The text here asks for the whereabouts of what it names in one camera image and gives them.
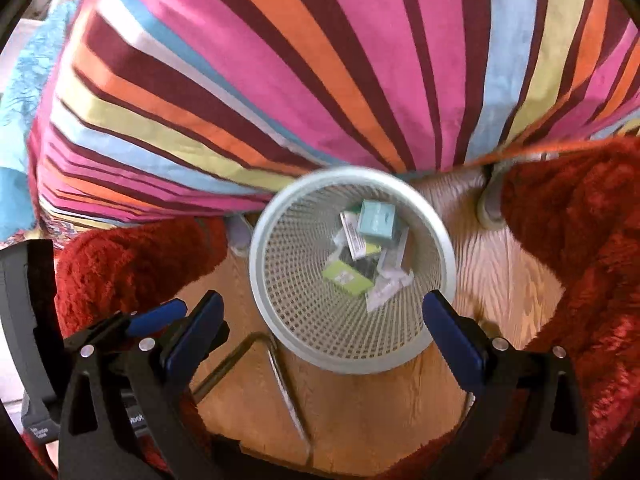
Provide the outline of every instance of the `perforated basket wall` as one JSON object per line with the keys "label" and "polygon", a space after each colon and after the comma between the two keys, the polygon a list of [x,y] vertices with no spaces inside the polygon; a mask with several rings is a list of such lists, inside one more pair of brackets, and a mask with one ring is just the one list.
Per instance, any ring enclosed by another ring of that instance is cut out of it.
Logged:
{"label": "perforated basket wall", "polygon": [[[431,206],[410,186],[378,171],[338,168],[311,174],[279,194],[254,233],[250,273],[258,307],[298,356],[329,370],[371,373],[413,358],[431,342],[422,298],[439,288],[452,299],[449,237]],[[373,313],[322,278],[335,249],[341,211],[375,199],[396,206],[414,233],[414,282]]]}

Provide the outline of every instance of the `striped bedding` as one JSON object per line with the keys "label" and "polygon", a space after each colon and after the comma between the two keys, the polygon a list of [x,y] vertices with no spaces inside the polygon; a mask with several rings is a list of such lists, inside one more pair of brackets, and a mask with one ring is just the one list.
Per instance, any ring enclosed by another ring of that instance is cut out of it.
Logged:
{"label": "striped bedding", "polygon": [[640,125],[618,0],[83,0],[30,136],[52,230],[259,210]]}

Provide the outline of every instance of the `metal leg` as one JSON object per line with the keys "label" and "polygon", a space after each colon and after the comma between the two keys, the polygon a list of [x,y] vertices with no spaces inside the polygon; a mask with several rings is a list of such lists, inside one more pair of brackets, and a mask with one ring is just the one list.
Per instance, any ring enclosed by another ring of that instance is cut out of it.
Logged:
{"label": "metal leg", "polygon": [[286,375],[286,367],[280,361],[278,345],[273,334],[265,332],[251,332],[236,348],[231,351],[229,355],[222,359],[222,362],[215,368],[215,370],[213,370],[200,384],[198,384],[198,386],[194,388],[193,398],[196,404],[199,404],[213,389],[213,387],[231,371],[231,369],[242,358],[242,356],[248,352],[249,348],[251,348],[256,341],[263,342],[267,347],[271,369],[275,375],[284,403],[287,406],[287,411],[289,412],[289,416],[291,417],[296,431],[306,445],[305,465],[310,465],[313,460],[311,438],[307,433],[305,424],[303,424],[300,407],[294,401],[294,397],[290,393],[290,381]]}

